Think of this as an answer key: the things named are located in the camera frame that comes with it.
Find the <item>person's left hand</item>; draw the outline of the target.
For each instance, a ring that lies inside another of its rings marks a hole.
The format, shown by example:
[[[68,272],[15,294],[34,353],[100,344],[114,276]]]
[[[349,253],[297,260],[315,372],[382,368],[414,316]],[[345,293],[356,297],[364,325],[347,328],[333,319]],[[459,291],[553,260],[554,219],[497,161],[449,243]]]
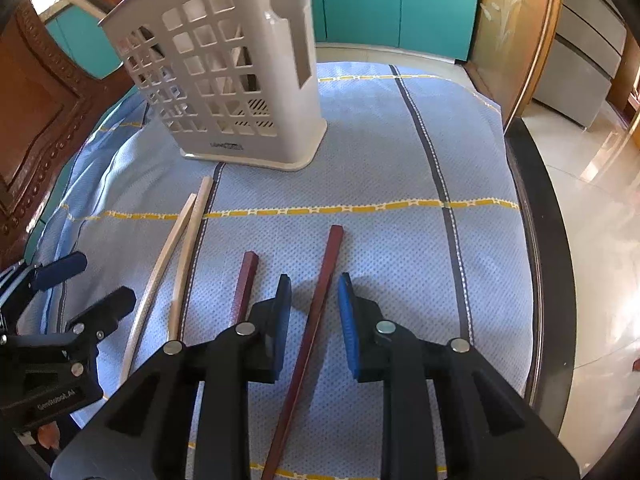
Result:
[[[61,442],[61,431],[56,422],[49,422],[37,430],[38,443],[46,450],[58,451]]]

